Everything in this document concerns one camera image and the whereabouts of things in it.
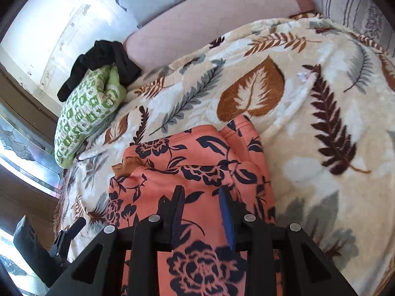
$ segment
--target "pink cushion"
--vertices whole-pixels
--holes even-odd
[[[314,8],[312,0],[187,0],[132,34],[126,51],[143,72],[149,72],[244,24]]]

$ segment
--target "green patterned pillow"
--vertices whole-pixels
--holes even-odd
[[[106,65],[88,70],[62,108],[55,134],[55,159],[62,168],[69,168],[74,154],[126,96],[119,83],[118,69]]]

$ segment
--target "triangular cutout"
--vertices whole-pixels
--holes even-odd
[[[97,244],[94,249],[84,258],[82,263],[72,273],[72,279],[83,283],[92,284],[95,278],[96,269],[99,264],[100,254],[103,245]]]
[[[305,263],[307,271],[309,273],[309,278],[311,283],[318,283],[331,279],[331,274],[326,269],[326,267],[319,261],[317,256],[306,244],[302,244],[302,252],[305,258]]]

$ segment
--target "blue gripper pad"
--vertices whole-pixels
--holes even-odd
[[[235,229],[232,221],[232,216],[230,215],[230,210],[228,207],[228,203],[226,201],[226,193],[225,190],[228,190],[226,186],[221,186],[219,188],[219,203],[222,215],[222,225],[225,230],[226,240],[228,241],[228,245],[232,251],[236,248],[236,235]]]

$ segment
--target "black cloth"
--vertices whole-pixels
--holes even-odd
[[[86,70],[96,70],[104,65],[115,63],[118,68],[119,82],[127,87],[141,74],[141,69],[132,62],[122,45],[114,41],[96,41],[92,49],[81,54],[73,64],[70,78],[62,85],[58,92],[60,102],[65,102],[72,91],[80,84]]]

